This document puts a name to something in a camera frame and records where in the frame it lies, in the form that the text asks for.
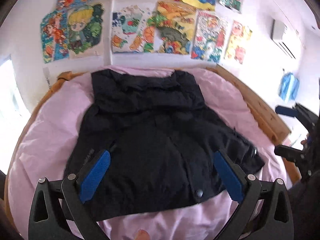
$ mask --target bed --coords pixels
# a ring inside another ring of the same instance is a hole
[[[168,76],[174,71],[106,68],[119,73],[156,77]],[[281,144],[290,133],[276,113],[220,66],[185,71],[195,76],[207,106],[257,147],[266,164],[256,176],[267,181],[282,178],[285,183],[290,183],[284,162],[273,153],[274,145]],[[25,239],[28,238],[29,211],[38,179],[63,178],[82,117],[92,102],[90,73],[63,73],[36,107],[19,138],[6,178],[5,209]],[[213,239],[236,207],[237,203],[223,191],[191,207],[116,217],[98,224],[111,239],[133,239],[140,229],[147,231],[151,239]],[[68,223],[72,232],[80,236],[75,224]]]

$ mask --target pink bed sheet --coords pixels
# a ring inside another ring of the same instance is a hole
[[[109,66],[119,73],[164,77],[170,69],[132,69]],[[258,148],[266,162],[257,177],[274,181],[287,174],[274,146],[260,130],[241,93],[231,83],[204,69],[188,69],[199,84],[206,104],[230,126],[235,127]],[[31,202],[40,177],[49,180],[63,178],[66,162],[76,144],[82,117],[93,102],[89,73],[65,82],[41,108],[35,122],[25,135],[9,173],[9,203],[14,223],[21,235],[28,239],[28,220]],[[228,193],[191,207],[164,212],[143,213],[116,217],[99,222],[111,240],[134,239],[143,229],[151,240],[214,239],[237,207]],[[69,225],[81,236],[74,222]]]

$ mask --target air conditioner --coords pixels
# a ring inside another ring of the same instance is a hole
[[[283,22],[274,20],[272,39],[286,55],[296,59],[301,41],[294,30],[288,28]]]

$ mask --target metal screw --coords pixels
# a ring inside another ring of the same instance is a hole
[[[68,175],[68,179],[69,180],[73,180],[75,178],[76,178],[76,175],[74,173],[71,173],[71,174]]]
[[[277,182],[282,185],[283,184],[283,180],[282,179],[277,179]]]
[[[248,179],[253,181],[256,179],[256,176],[254,176],[253,174],[249,174]]]
[[[40,178],[38,181],[39,181],[39,183],[44,183],[45,182],[45,177]]]

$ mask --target window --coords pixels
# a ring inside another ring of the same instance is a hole
[[[0,66],[0,170],[7,174],[12,153],[30,118],[17,83],[11,60]]]

